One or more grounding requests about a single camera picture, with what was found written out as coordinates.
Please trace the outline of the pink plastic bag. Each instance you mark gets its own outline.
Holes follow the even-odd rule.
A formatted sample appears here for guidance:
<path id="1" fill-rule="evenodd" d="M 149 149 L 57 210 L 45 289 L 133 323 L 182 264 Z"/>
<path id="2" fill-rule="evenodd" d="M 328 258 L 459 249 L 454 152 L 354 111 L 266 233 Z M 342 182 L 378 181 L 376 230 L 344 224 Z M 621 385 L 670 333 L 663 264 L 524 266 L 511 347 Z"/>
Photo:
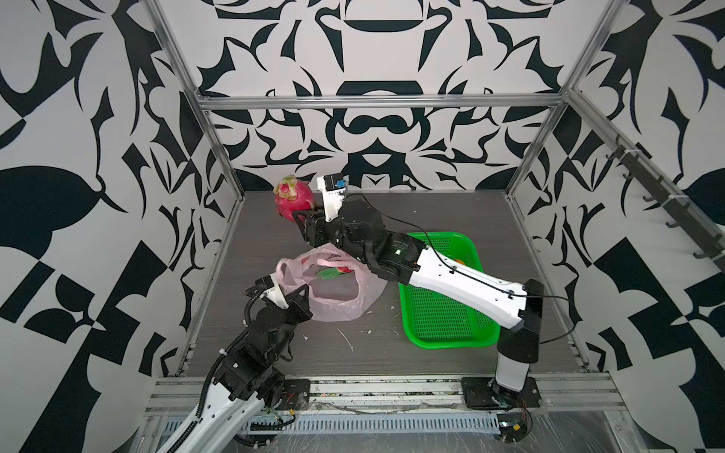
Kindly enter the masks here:
<path id="1" fill-rule="evenodd" d="M 316 272 L 323 266 L 347 266 L 354 273 L 322 280 Z M 302 285 L 310 287 L 310 309 L 313 320 L 319 322 L 358 319 L 379 299 L 387 285 L 386 280 L 373 274 L 366 265 L 333 245 L 322 245 L 294 259 L 279 260 L 275 275 L 286 294 Z"/>

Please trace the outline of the pink dragon fruit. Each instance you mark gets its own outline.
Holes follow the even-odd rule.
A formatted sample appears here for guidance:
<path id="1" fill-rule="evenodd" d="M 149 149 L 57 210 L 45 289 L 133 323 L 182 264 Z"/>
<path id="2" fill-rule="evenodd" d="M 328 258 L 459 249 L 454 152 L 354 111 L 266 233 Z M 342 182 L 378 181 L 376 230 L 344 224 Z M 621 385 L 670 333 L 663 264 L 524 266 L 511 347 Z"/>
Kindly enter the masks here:
<path id="1" fill-rule="evenodd" d="M 295 211 L 312 211 L 315 209 L 315 196 L 309 183 L 297 179 L 293 175 L 284 177 L 274 188 L 275 206 L 278 214 L 294 223 Z"/>

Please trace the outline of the green plastic perforated basket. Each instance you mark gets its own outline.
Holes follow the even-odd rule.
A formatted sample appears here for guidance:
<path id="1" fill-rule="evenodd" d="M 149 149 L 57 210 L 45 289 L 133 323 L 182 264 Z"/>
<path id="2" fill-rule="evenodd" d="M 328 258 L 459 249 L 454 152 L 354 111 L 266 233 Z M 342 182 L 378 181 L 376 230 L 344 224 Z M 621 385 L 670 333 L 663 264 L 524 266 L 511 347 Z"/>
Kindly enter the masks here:
<path id="1" fill-rule="evenodd" d="M 413 232 L 447 258 L 481 271 L 474 243 L 458 232 Z M 498 343 L 500 326 L 484 314 L 450 297 L 400 285 L 402 324 L 408 339 L 423 349 L 490 347 Z"/>

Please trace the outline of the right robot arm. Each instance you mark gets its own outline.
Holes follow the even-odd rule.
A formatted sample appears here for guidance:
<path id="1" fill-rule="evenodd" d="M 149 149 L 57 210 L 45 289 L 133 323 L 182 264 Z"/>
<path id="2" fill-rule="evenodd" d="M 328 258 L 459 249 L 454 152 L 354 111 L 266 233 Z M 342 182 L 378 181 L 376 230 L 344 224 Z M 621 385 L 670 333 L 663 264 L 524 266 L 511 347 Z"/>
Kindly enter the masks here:
<path id="1" fill-rule="evenodd" d="M 381 279 L 447 296 L 500 326 L 495 391 L 519 394 L 538 362 L 543 301 L 535 280 L 514 283 L 446 258 L 430 238 L 388 230 L 383 214 L 364 200 L 335 209 L 294 211 L 293 220 L 312 247 L 332 245 Z"/>

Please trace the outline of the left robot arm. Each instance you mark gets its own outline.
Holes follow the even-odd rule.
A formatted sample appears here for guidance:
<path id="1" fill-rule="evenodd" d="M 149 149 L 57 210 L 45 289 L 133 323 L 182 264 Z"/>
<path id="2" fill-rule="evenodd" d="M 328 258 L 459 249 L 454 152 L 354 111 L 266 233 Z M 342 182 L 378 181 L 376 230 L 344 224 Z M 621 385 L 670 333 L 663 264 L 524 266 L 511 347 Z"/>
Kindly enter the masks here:
<path id="1" fill-rule="evenodd" d="M 207 373 L 196 407 L 160 452 L 221 452 L 260 411 L 273 408 L 281 396 L 284 375 L 279 360 L 292 360 L 290 346 L 298 325 L 312 319 L 306 284 L 280 302 L 270 288 L 247 292 L 243 333 L 223 348 Z"/>

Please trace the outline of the small green-lit circuit board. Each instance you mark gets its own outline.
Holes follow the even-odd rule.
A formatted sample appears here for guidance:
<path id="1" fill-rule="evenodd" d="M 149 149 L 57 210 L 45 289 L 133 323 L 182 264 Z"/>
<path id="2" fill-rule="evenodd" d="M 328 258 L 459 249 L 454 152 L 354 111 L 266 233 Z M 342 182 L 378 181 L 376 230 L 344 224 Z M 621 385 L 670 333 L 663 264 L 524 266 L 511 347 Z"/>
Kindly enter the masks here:
<path id="1" fill-rule="evenodd" d="M 495 438 L 504 444 L 521 443 L 531 432 L 534 418 L 527 411 L 519 413 L 498 413 L 498 434 Z"/>

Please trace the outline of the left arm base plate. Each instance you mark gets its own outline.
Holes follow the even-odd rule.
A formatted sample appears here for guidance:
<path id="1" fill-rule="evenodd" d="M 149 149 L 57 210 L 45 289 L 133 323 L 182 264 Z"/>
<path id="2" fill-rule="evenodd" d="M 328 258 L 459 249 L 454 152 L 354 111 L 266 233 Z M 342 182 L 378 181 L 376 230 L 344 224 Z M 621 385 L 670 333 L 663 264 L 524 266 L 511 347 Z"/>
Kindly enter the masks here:
<path id="1" fill-rule="evenodd" d="M 288 381 L 285 381 L 274 409 L 277 411 L 299 411 L 306 408 L 309 404 L 311 384 L 309 379 L 288 379 Z"/>

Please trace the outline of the aluminium front rail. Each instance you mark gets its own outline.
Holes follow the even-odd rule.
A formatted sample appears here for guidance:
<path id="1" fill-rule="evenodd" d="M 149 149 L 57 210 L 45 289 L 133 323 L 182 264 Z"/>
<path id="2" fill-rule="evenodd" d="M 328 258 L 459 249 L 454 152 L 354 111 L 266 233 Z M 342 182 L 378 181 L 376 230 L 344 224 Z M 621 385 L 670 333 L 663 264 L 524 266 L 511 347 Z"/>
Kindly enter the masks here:
<path id="1" fill-rule="evenodd" d="M 533 374 L 545 411 L 624 411 L 619 389 L 606 373 Z M 309 379 L 306 408 L 334 411 L 462 409 L 461 376 L 293 377 Z M 202 378 L 158 379 L 145 416 L 181 416 L 194 409 Z"/>

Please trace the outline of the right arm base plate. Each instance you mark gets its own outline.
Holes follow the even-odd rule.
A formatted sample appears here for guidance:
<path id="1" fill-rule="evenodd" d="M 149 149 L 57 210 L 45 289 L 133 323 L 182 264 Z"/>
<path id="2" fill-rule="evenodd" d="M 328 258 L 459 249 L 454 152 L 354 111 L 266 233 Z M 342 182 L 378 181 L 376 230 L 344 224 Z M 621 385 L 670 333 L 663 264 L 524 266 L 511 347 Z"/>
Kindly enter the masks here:
<path id="1" fill-rule="evenodd" d="M 508 390 L 491 377 L 466 377 L 461 379 L 464 404 L 468 409 L 479 411 L 510 411 L 520 408 L 539 408 L 541 394 L 534 378 L 526 377 L 520 392 Z"/>

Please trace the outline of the black wall hook rack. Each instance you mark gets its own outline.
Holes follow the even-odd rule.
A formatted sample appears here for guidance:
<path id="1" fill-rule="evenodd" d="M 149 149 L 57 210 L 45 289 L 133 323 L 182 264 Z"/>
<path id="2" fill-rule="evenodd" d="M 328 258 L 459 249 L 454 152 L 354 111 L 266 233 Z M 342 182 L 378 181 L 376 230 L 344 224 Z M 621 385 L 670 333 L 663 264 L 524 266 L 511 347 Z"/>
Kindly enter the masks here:
<path id="1" fill-rule="evenodd" d="M 607 160 L 621 164 L 626 181 L 636 181 L 645 191 L 643 201 L 663 209 L 670 220 L 666 226 L 683 230 L 699 251 L 696 260 L 710 260 L 724 273 L 724 231 L 698 206 L 695 200 L 660 170 L 639 149 L 628 147 L 622 137 L 615 136 L 615 148 Z"/>

